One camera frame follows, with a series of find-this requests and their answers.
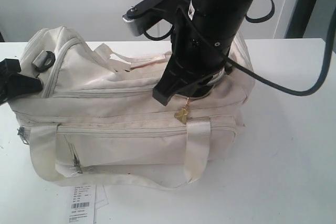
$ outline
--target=gold charm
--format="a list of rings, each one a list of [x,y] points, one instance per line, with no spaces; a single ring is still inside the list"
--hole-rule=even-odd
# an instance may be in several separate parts
[[[187,99],[186,105],[184,105],[180,111],[175,113],[174,117],[178,119],[181,123],[187,124],[187,118],[189,114],[189,98]]]

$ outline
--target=white bag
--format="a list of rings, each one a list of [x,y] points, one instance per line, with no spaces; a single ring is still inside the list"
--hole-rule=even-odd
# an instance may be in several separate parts
[[[175,95],[167,106],[152,98],[170,53],[134,59],[112,50],[102,44],[92,51],[66,27],[42,29],[29,41],[20,74],[40,79],[43,91],[13,99],[9,105],[41,178],[63,186],[162,188],[144,177],[113,174],[110,168],[184,164],[186,182],[191,183],[201,177],[207,160],[225,157],[244,127],[240,107],[254,79],[233,69],[208,96],[190,100],[184,125],[174,115],[186,105],[186,97]],[[56,62],[38,73],[34,65],[44,51],[52,51]],[[230,57],[252,70],[240,35]]]

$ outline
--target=barcode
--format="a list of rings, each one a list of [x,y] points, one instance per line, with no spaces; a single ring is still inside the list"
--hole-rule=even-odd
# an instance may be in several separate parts
[[[71,209],[80,208],[80,207],[88,207],[90,202],[82,202],[82,203],[73,203],[71,205]]]

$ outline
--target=bag handle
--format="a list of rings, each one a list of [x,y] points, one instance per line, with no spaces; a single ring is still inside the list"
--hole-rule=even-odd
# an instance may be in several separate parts
[[[44,180],[59,186],[85,184],[138,185],[155,189],[174,189],[198,180],[206,167],[209,155],[210,119],[190,119],[187,122],[187,140],[184,162],[186,182],[173,188],[164,187],[148,178],[132,174],[83,174],[67,178],[55,169],[57,125],[33,127],[29,146],[31,162],[36,173]]]

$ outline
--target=white table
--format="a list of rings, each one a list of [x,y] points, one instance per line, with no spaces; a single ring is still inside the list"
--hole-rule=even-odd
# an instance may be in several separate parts
[[[90,42],[96,47],[100,42]],[[163,52],[163,42],[108,42],[131,54]],[[303,89],[320,71],[320,39],[248,40],[255,71]],[[0,44],[0,60],[25,43]],[[322,89],[292,97],[261,83],[243,108],[247,131],[225,161],[208,165],[197,183],[174,191],[106,186],[99,223],[335,223],[336,62]],[[9,106],[0,107],[0,223],[64,223],[69,188],[40,179],[29,147],[16,135]]]

